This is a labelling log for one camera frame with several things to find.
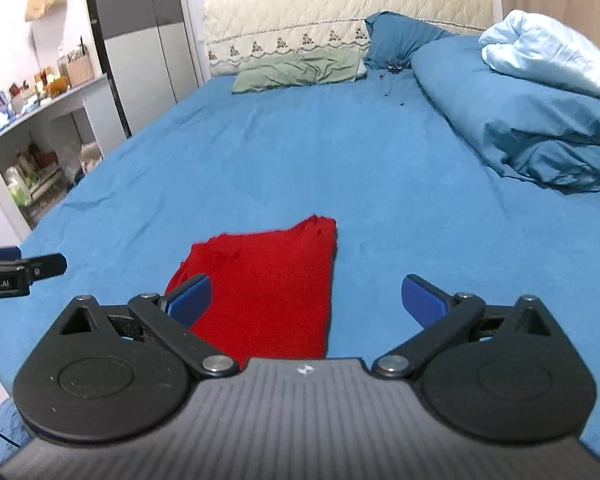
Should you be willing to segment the red knitted garment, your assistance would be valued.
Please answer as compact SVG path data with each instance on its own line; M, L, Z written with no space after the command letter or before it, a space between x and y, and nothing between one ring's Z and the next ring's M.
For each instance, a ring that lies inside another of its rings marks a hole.
M336 251L336 221L327 217L288 230L221 234L193 244L166 292L204 274L208 307L184 308L185 325L241 367L251 358L323 359Z

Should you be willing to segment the blue bed sheet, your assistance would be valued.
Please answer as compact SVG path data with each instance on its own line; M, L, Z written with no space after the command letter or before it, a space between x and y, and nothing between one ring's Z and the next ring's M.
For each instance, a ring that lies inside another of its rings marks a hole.
M538 296L593 373L583 431L600 454L600 192L503 178L411 73L236 94L209 81L106 157L23 243L68 269L0 300L0 381L76 295L161 292L197 242L335 219L331 356L372 360L413 335L415 273L492 304Z

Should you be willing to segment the white desk shelf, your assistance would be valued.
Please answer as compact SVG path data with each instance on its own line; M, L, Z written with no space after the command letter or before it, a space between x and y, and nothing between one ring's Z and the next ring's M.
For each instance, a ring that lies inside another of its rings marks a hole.
M5 180L7 169L35 166L42 182L40 198L57 182L68 183L80 169L85 144L95 142L106 157L126 140L108 78L98 76L19 117L0 131L0 207L22 242L32 223L14 202Z

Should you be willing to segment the blue rolled duvet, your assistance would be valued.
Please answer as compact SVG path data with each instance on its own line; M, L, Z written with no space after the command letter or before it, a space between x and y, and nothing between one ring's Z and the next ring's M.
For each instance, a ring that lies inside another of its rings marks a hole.
M475 36L431 41L412 55L411 68L455 132L500 176L600 191L600 99L492 70Z

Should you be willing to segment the woven basket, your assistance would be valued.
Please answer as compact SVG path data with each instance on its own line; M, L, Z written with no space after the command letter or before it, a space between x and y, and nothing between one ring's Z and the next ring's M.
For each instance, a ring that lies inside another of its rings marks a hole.
M91 81L95 75L88 54L70 58L66 65L69 82L73 87Z

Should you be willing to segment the green pillow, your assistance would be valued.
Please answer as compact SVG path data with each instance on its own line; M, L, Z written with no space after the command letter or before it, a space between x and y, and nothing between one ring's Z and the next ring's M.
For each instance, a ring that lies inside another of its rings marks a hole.
M351 82L366 76L364 56L355 50L317 48L276 54L242 63L233 93L262 92L276 88Z

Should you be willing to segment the light blue blanket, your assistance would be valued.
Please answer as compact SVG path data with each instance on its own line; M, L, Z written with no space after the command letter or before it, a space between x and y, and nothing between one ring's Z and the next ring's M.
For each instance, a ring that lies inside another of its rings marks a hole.
M483 62L498 73L600 98L600 49L554 18L510 11L479 44Z

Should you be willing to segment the dark blue pillow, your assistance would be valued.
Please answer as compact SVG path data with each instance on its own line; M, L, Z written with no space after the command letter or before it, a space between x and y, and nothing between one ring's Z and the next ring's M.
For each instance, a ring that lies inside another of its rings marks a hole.
M452 34L424 21L393 12L378 12L365 20L370 36L365 66L371 70L405 70L425 44Z

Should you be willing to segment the white grey wardrobe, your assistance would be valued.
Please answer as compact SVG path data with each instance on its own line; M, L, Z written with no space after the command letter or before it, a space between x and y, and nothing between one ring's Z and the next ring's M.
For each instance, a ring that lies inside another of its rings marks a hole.
M186 0L86 0L100 67L127 136L200 85Z

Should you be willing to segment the cream quilted headboard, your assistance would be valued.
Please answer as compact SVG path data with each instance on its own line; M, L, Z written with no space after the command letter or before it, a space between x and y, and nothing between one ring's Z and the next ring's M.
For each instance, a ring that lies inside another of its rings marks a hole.
M242 63L331 47L366 52L369 16L389 11L453 34L478 35L494 23L492 0L207 0L202 7L210 75Z

